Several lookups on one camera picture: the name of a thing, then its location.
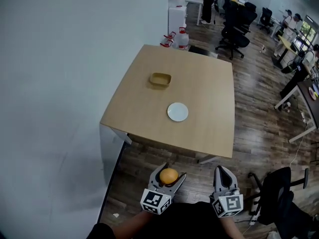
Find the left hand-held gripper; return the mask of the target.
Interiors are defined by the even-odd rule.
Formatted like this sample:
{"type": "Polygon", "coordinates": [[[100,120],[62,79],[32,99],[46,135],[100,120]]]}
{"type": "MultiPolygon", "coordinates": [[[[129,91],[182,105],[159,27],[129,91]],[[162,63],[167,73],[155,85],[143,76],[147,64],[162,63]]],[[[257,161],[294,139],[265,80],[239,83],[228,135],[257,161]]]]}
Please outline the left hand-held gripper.
{"type": "Polygon", "coordinates": [[[186,179],[186,173],[178,177],[173,186],[164,185],[160,180],[162,170],[168,168],[168,163],[157,167],[150,175],[149,185],[144,189],[140,200],[141,209],[152,214],[162,214],[172,203],[172,199],[186,179]]]}

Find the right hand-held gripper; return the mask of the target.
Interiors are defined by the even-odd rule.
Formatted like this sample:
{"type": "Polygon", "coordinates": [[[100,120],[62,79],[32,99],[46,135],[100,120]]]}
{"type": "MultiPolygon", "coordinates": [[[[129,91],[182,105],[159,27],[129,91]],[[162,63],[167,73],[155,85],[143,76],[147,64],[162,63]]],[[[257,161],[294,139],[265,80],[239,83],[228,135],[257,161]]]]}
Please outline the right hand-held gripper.
{"type": "Polygon", "coordinates": [[[243,210],[243,194],[237,188],[237,178],[229,169],[220,165],[215,168],[213,186],[216,192],[209,198],[218,218],[232,217],[243,210]]]}

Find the orange fruit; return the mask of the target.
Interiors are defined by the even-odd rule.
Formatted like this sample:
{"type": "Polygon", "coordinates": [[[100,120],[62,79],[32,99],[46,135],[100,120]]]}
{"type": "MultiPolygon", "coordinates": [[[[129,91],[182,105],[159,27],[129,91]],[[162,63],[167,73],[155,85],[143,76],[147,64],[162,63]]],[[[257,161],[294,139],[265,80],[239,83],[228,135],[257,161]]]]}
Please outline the orange fruit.
{"type": "Polygon", "coordinates": [[[159,176],[164,185],[172,185],[178,179],[178,172],[172,168],[165,168],[160,172],[159,176]]]}

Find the white round plate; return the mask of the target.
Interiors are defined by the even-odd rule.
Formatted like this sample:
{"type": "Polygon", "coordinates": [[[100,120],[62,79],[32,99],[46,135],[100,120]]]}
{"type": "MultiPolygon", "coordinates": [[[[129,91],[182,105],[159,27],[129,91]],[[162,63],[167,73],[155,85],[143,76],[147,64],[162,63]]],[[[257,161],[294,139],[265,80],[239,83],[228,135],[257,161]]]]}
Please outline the white round plate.
{"type": "Polygon", "coordinates": [[[188,108],[183,103],[172,103],[167,108],[168,117],[174,122],[182,122],[188,117],[188,108]]]}

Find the person's right forearm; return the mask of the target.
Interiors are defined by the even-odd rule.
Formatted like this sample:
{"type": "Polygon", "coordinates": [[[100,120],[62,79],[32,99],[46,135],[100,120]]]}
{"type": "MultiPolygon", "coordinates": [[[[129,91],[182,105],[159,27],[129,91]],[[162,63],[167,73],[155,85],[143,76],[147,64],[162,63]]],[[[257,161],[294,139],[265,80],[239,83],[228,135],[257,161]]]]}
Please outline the person's right forearm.
{"type": "Polygon", "coordinates": [[[219,218],[225,232],[232,239],[245,239],[243,234],[237,228],[233,217],[223,217],[219,218]]]}

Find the person's left forearm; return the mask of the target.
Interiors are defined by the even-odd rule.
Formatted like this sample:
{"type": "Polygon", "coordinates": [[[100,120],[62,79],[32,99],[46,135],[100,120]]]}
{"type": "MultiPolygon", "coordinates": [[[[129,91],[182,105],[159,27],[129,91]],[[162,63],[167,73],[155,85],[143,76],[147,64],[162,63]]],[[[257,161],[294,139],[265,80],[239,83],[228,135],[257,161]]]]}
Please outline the person's left forearm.
{"type": "Polygon", "coordinates": [[[155,214],[153,213],[150,213],[147,211],[141,211],[139,214],[112,227],[115,238],[116,239],[132,239],[154,217],[155,217],[155,214]]]}

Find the person's black clothing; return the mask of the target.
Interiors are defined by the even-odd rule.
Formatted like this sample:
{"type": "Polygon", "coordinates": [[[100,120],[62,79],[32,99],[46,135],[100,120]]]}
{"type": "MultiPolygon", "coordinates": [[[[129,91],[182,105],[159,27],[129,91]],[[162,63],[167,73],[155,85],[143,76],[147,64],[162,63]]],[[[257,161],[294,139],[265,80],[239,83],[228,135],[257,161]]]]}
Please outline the person's black clothing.
{"type": "MultiPolygon", "coordinates": [[[[105,223],[93,226],[86,239],[116,239],[105,223]]],[[[206,202],[174,203],[155,217],[132,239],[231,239],[212,206],[206,202]]]]}

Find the black mesh office chair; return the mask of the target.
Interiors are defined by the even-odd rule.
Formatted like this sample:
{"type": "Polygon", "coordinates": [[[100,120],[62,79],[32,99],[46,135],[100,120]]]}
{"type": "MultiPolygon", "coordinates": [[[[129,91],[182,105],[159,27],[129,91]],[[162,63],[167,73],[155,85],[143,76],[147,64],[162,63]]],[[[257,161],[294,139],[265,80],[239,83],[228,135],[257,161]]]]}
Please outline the black mesh office chair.
{"type": "Polygon", "coordinates": [[[248,174],[256,181],[259,193],[252,195],[246,201],[255,200],[257,209],[252,215],[263,225],[275,224],[281,239],[319,239],[319,216],[310,216],[302,211],[294,202],[291,187],[308,185],[309,169],[304,177],[291,181],[291,168],[284,167],[270,172],[261,182],[253,172],[248,174]]]}

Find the tan rectangular box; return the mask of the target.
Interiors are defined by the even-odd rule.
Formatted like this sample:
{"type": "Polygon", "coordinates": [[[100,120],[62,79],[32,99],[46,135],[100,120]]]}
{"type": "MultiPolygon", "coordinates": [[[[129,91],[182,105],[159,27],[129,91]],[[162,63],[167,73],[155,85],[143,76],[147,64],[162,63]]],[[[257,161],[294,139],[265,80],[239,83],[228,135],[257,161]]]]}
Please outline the tan rectangular box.
{"type": "Polygon", "coordinates": [[[167,89],[171,83],[172,76],[165,73],[152,73],[149,83],[156,89],[167,89]]]}

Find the dark desk with white legs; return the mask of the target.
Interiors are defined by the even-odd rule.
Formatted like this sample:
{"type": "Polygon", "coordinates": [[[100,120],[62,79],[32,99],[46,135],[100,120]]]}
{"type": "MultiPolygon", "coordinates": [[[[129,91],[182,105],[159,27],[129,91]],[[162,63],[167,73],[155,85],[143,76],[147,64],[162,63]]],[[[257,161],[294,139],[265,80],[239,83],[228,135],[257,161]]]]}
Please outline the dark desk with white legs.
{"type": "Polygon", "coordinates": [[[310,124],[310,127],[298,134],[297,136],[289,139],[289,143],[296,141],[297,139],[302,138],[303,136],[307,135],[308,133],[314,131],[315,129],[319,130],[319,96],[316,99],[313,98],[311,93],[314,92],[313,90],[313,82],[311,79],[307,79],[302,82],[298,82],[297,85],[284,97],[282,98],[275,106],[274,109],[278,109],[280,106],[284,107],[283,104],[287,101],[291,95],[298,93],[310,115],[310,119],[306,122],[306,124],[310,124]]]}

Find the large clear water jug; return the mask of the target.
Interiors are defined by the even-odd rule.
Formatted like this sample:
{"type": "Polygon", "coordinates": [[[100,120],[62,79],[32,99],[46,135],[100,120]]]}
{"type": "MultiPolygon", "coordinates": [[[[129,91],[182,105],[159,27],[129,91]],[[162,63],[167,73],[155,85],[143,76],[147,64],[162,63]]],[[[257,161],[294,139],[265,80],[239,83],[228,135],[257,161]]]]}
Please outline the large clear water jug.
{"type": "Polygon", "coordinates": [[[177,36],[178,49],[185,50],[188,48],[189,35],[186,33],[185,27],[179,28],[179,34],[177,36]]]}

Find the black swivel office chair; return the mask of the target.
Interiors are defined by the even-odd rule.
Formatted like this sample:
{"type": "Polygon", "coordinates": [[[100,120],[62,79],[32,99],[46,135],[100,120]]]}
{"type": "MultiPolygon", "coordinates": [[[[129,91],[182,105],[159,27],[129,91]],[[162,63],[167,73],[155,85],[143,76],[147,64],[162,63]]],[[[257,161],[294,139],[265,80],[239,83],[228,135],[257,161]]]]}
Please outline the black swivel office chair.
{"type": "Polygon", "coordinates": [[[239,48],[245,48],[250,44],[250,40],[245,36],[250,30],[247,25],[242,24],[239,19],[238,9],[229,8],[225,14],[224,28],[221,32],[222,39],[215,50],[229,49],[231,52],[230,60],[233,59],[233,53],[237,52],[244,58],[244,54],[239,48]]]}
{"type": "Polygon", "coordinates": [[[245,2],[245,24],[250,25],[256,18],[256,6],[250,2],[245,2]]]}
{"type": "Polygon", "coordinates": [[[260,26],[260,30],[264,29],[267,33],[270,33],[270,27],[273,27],[274,23],[271,21],[272,11],[268,8],[262,8],[262,14],[258,21],[258,26],[260,26]]]}

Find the yellow desk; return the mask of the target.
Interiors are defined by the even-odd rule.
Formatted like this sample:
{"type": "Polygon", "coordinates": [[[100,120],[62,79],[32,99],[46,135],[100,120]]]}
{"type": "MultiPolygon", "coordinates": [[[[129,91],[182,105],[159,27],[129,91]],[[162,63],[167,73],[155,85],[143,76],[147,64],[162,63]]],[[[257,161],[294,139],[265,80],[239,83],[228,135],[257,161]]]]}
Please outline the yellow desk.
{"type": "Polygon", "coordinates": [[[273,61],[273,65],[277,68],[279,68],[280,70],[283,69],[283,66],[281,64],[283,58],[285,57],[285,55],[288,52],[293,53],[295,56],[297,55],[297,52],[291,48],[292,43],[289,42],[287,39],[283,38],[282,36],[279,36],[280,41],[283,43],[284,46],[284,51],[282,52],[281,56],[279,57],[279,59],[276,59],[275,57],[272,57],[272,61],[273,61]]]}

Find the white water dispenser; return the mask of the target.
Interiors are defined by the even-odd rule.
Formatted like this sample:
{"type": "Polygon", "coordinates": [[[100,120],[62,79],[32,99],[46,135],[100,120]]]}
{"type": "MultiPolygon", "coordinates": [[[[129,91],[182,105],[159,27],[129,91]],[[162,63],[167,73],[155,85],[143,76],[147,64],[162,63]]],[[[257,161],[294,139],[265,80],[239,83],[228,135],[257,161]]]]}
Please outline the white water dispenser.
{"type": "Polygon", "coordinates": [[[168,9],[168,33],[179,33],[179,28],[186,28],[186,6],[170,7],[168,9]]]}

